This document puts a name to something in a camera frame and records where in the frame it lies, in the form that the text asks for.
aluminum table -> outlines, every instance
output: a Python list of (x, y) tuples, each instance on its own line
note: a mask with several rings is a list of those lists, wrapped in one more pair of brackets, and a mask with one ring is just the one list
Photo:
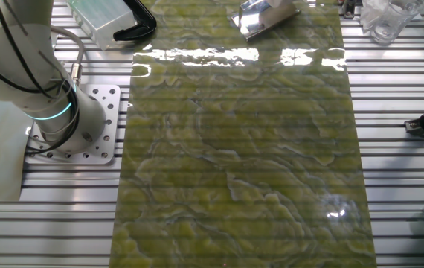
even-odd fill
[[(82, 82), (121, 88), (115, 162), (26, 169), (20, 201), (0, 203), (0, 268), (107, 268), (133, 51), (101, 51), (65, 1), (55, 1), (53, 12), (53, 25), (86, 44)], [(424, 139), (406, 135), (403, 126), (424, 113), (424, 16), (389, 46), (363, 34), (357, 18), (341, 25), (377, 264), (424, 267)], [(77, 46), (59, 37), (55, 54), (70, 66)]]

metal bracket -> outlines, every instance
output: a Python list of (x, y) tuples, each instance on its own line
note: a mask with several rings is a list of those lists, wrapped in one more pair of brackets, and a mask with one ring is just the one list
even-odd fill
[(299, 13), (292, 2), (272, 7), (266, 0), (248, 0), (240, 5), (239, 13), (234, 14), (231, 21), (239, 28), (245, 39), (251, 41)]
[[(69, 154), (52, 150), (35, 156), (25, 156), (29, 165), (107, 165), (115, 156), (116, 132), (121, 101), (119, 86), (82, 85), (83, 91), (94, 96), (103, 106), (106, 120), (105, 128), (99, 139), (82, 153)], [(43, 137), (38, 126), (33, 123), (28, 145), (34, 148), (48, 146), (43, 144)]]
[(338, 0), (338, 5), (341, 6), (343, 17), (345, 19), (354, 19), (356, 0)]

reflective surface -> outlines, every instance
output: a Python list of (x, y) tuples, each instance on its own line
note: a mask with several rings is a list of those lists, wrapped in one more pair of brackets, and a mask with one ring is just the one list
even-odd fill
[[(132, 51), (100, 51), (66, 3), (54, 5), (53, 24), (85, 38), (83, 82), (121, 87), (119, 125), (125, 127)], [(389, 46), (363, 34), (357, 17), (341, 20), (341, 32), (378, 267), (424, 267), (424, 140), (406, 135), (402, 126), (424, 112), (424, 17)], [(77, 53), (74, 42), (59, 38), (55, 55), (65, 68)], [(111, 167), (26, 167), (21, 202), (0, 203), (0, 268), (109, 266), (124, 130)], [(12, 254), (9, 246), (22, 252)]]
[(111, 267), (374, 267), (334, 2), (250, 44), (236, 3), (144, 2)]

black cable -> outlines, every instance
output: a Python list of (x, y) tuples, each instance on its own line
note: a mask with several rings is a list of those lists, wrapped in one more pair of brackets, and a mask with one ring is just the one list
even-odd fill
[[(35, 84), (35, 86), (38, 88), (38, 90), (35, 90), (35, 89), (26, 89), (26, 88), (24, 88), (22, 86), (19, 86), (19, 85), (15, 84), (14, 82), (12, 82), (12, 81), (8, 80), (7, 78), (5, 78), (2, 74), (0, 74), (0, 80), (2, 80), (3, 82), (5, 82), (7, 85), (12, 86), (13, 88), (18, 89), (20, 91), (27, 92), (27, 93), (34, 93), (34, 94), (42, 93), (47, 98), (54, 99), (53, 97), (51, 97), (47, 93), (47, 91), (45, 91), (38, 84), (38, 82), (36, 81), (35, 77), (33, 76), (32, 72), (31, 72), (31, 70), (28, 68), (28, 65), (25, 62), (24, 57), (20, 53), (20, 50), (17, 47), (17, 44), (15, 43), (15, 40), (12, 37), (12, 34), (11, 34), (11, 32), (10, 32), (8, 26), (7, 26), (7, 23), (5, 21), (5, 18), (3, 16), (3, 14), (2, 14), (1, 9), (0, 9), (0, 21), (1, 21), (2, 27), (4, 28), (4, 32), (5, 32), (6, 36), (7, 36), (7, 39), (9, 39), (9, 43), (12, 46), (12, 49), (16, 52), (16, 56), (19, 58), (19, 61), (21, 62), (22, 67), (24, 68), (25, 72), (27, 73), (27, 75), (31, 79), (32, 83)], [(47, 61), (47, 63), (51, 64), (48, 61), (48, 59), (46, 59), (46, 57), (44, 55), (42, 55), (42, 53), (40, 53), (40, 54), (41, 54), (41, 56), (43, 56), (44, 60)], [(40, 150), (40, 149), (36, 149), (36, 148), (30, 147), (30, 146), (27, 146), (27, 148), (29, 150), (33, 150), (33, 152), (26, 152), (26, 154), (35, 155), (35, 154), (47, 153), (49, 151), (55, 150), (58, 147), (61, 147), (62, 145), (64, 145), (64, 143), (66, 143), (73, 136), (73, 134), (76, 132), (76, 130), (78, 128), (78, 124), (79, 124), (78, 118), (80, 117), (80, 111), (78, 110), (79, 109), (78, 98), (77, 98), (76, 93), (73, 90), (71, 90), (71, 86), (72, 85), (67, 80), (64, 80), (63, 79), (63, 81), (64, 81), (64, 83), (62, 83), (59, 86), (59, 91), (57, 93), (57, 97), (60, 96), (61, 89), (63, 88), (64, 91), (65, 91), (65, 93), (67, 94), (66, 97), (68, 98), (68, 101), (71, 103), (71, 112), (70, 112), (70, 121), (69, 122), (74, 122), (74, 123), (71, 124), (71, 126), (67, 128), (67, 130), (65, 131), (65, 135), (63, 136), (63, 138), (61, 138), (58, 142), (56, 142), (54, 145), (52, 145), (48, 149)], [(54, 85), (54, 86), (52, 86), (51, 88), (49, 88), (47, 90), (48, 91), (49, 90), (53, 90), (56, 87), (57, 86)]]
[(64, 143), (66, 143), (75, 133), (75, 131), (78, 128), (78, 124), (79, 124), (79, 120), (78, 118), (80, 117), (80, 111), (77, 111), (78, 109), (78, 98), (77, 95), (74, 93), (74, 91), (70, 90), (70, 83), (68, 81), (66, 81), (66, 83), (63, 84), (63, 89), (65, 90), (65, 92), (70, 91), (70, 93), (68, 94), (68, 100), (71, 102), (71, 113), (70, 113), (70, 121), (74, 120), (74, 124), (72, 124), (67, 130), (66, 130), (66, 135), (63, 136), (63, 138), (61, 138), (57, 143), (55, 143), (54, 145), (52, 145), (51, 147), (47, 148), (47, 149), (36, 149), (30, 146), (27, 146), (27, 148), (29, 150), (33, 150), (33, 152), (25, 152), (26, 155), (36, 155), (36, 154), (40, 154), (40, 153), (47, 153), (49, 151), (55, 150), (58, 147), (64, 145)]
[(12, 46), (12, 49), (14, 50), (15, 54), (17, 55), (17, 58), (19, 58), (20, 63), (22, 64), (23, 69), (29, 76), (32, 83), (35, 85), (35, 87), (47, 98), (54, 99), (55, 97), (50, 96), (37, 82), (35, 79), (32, 71), (28, 68), (27, 63), (25, 62), (24, 57), (22, 56), (22, 53), (19, 50), (19, 47), (17, 46), (15, 40), (13, 39), (12, 33), (10, 32), (10, 29), (7, 25), (7, 22), (5, 21), (4, 14), (2, 13), (2, 9), (0, 7), (0, 23), (2, 25), (2, 28), (4, 29), (5, 35), (7, 36), (7, 39), (9, 40), (10, 45)]
[[(6, 83), (9, 86), (12, 86), (14, 89), (18, 89), (18, 90), (20, 90), (22, 92), (33, 93), (33, 94), (40, 93), (40, 91), (38, 91), (36, 89), (27, 89), (27, 88), (25, 88), (23, 86), (19, 86), (19, 85), (15, 84), (14, 82), (12, 82), (12, 81), (8, 80), (7, 78), (5, 78), (5, 76), (3, 76), (2, 74), (0, 74), (0, 80), (2, 82)], [(52, 86), (52, 87), (46, 89), (46, 91), (49, 92), (49, 91), (55, 89), (56, 87), (57, 86)]]

metal workbench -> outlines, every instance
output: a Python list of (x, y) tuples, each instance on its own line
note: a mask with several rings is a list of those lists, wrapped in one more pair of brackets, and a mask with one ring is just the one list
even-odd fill
[[(20, 201), (0, 203), (0, 268), (107, 268), (132, 50), (101, 51), (64, 1), (55, 1), (52, 20), (86, 44), (83, 83), (121, 88), (115, 162), (66, 170), (28, 167)], [(404, 120), (424, 113), (424, 17), (389, 46), (373, 43), (356, 19), (341, 25), (377, 264), (424, 267), (424, 139), (406, 135), (403, 127)], [(60, 37), (56, 56), (70, 66), (77, 46)]]

